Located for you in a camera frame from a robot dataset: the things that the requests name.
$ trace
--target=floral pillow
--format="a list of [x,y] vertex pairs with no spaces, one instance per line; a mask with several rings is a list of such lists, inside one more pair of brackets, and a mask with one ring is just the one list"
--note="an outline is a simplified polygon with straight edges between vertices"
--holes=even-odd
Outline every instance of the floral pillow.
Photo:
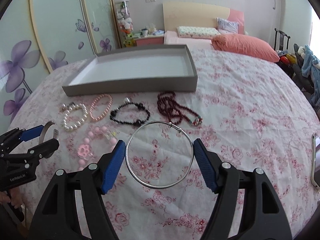
[[212,39],[220,35],[215,28],[179,26],[177,28],[180,38]]
[[225,31],[229,33],[238,33],[239,23],[238,22],[230,22],[225,19],[217,18],[218,20],[218,31],[220,33],[226,34]]

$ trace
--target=purple flower decal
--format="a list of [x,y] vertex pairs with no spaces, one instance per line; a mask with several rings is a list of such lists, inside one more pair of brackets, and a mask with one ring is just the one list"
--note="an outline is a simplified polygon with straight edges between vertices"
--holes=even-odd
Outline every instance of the purple flower decal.
[[[86,33],[87,32],[87,27],[85,26],[85,23],[78,19],[78,22],[76,23],[76,31],[81,31],[83,33]],[[98,32],[99,31],[99,27],[95,27],[93,28],[93,23],[91,23],[91,28],[95,31],[95,32]]]
[[100,47],[102,48],[102,51],[111,51],[110,40],[108,38],[106,38],[106,41],[101,40]]
[[54,59],[52,59],[50,57],[48,58],[53,70],[55,70],[59,67],[68,65],[68,62],[63,60],[65,58],[65,56],[66,56],[66,53],[64,51],[59,50],[54,55]]
[[84,43],[81,41],[81,42],[79,43],[79,45],[78,45],[78,49],[82,49],[83,45],[84,45]]
[[78,19],[78,23],[76,23],[76,26],[77,26],[78,31],[81,31],[81,32],[84,32],[84,33],[87,32],[87,27],[85,26],[84,22],[81,21],[80,19]]
[[24,88],[19,88],[14,93],[14,101],[8,100],[4,103],[3,114],[5,116],[11,115],[10,123],[16,116],[17,112],[19,111],[23,103],[27,100],[28,97],[23,98],[25,93],[26,90]]
[[0,62],[0,79],[9,74],[5,91],[11,93],[15,91],[24,81],[24,68],[33,68],[38,64],[40,51],[33,50],[29,53],[31,41],[20,41],[13,46],[11,50],[11,61],[5,60]]

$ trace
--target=pink nightstand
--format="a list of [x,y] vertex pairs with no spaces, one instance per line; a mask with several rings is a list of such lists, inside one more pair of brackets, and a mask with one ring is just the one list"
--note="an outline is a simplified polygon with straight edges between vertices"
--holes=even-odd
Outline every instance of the pink nightstand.
[[135,39],[137,46],[144,46],[150,44],[163,44],[164,35],[153,36],[149,35],[147,37]]

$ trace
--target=silver bangle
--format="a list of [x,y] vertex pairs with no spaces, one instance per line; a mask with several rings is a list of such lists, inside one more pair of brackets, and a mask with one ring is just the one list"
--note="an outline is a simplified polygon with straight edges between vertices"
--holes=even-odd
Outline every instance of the silver bangle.
[[[133,169],[131,168],[131,166],[130,166],[130,164],[129,164],[128,148],[129,148],[129,144],[130,144],[132,138],[133,138],[133,137],[136,135],[136,133],[137,133],[138,131],[140,131],[142,128],[146,127],[147,125],[154,124],[154,123],[163,123],[163,124],[169,125],[170,128],[175,128],[175,129],[178,131],[178,133],[183,133],[183,135],[188,139],[188,141],[189,141],[189,143],[190,143],[190,146],[191,146],[191,160],[190,160],[189,168],[188,168],[187,172],[186,172],[179,180],[177,180],[176,182],[171,183],[171,184],[168,184],[168,185],[164,185],[164,186],[152,185],[152,184],[148,184],[148,183],[142,181],[141,179],[139,179],[139,177],[138,177],[137,175],[134,174]],[[180,127],[174,125],[174,124],[171,123],[171,122],[151,121],[151,122],[145,123],[144,125],[140,126],[137,130],[134,131],[134,133],[130,136],[129,140],[127,141],[127,145],[126,145],[126,147],[125,147],[125,163],[127,164],[127,167],[128,167],[128,170],[129,170],[130,174],[135,178],[135,180],[136,180],[137,182],[139,182],[139,183],[142,184],[143,186],[148,187],[148,188],[153,188],[153,189],[169,188],[169,187],[172,187],[172,186],[178,184],[179,182],[181,182],[181,181],[188,175],[188,173],[190,172],[191,164],[192,164],[192,162],[193,162],[193,158],[194,158],[193,144],[192,144],[192,141],[191,141],[190,137],[186,134],[186,132],[185,132],[184,130],[182,130]]]
[[[38,144],[43,143],[45,134],[47,133],[47,131],[48,131],[48,129],[50,128],[50,126],[52,126],[52,125],[54,125],[54,124],[55,124],[54,122],[49,121],[49,122],[47,122],[47,123],[44,125],[44,127],[43,127],[43,129],[42,129],[42,131],[41,131],[40,137],[39,137],[39,143],[38,143]],[[59,131],[58,131],[57,129],[54,129],[54,130],[53,130],[53,139],[59,140]],[[53,153],[54,153],[54,152],[48,154],[45,158],[46,158],[46,159],[50,158]]]

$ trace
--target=orange pillow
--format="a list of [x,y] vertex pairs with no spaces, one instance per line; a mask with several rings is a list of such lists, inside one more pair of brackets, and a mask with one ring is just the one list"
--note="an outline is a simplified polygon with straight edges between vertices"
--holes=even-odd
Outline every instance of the orange pillow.
[[280,59],[268,43],[248,35],[221,34],[215,36],[211,42],[216,50],[239,53],[271,62],[279,62]]

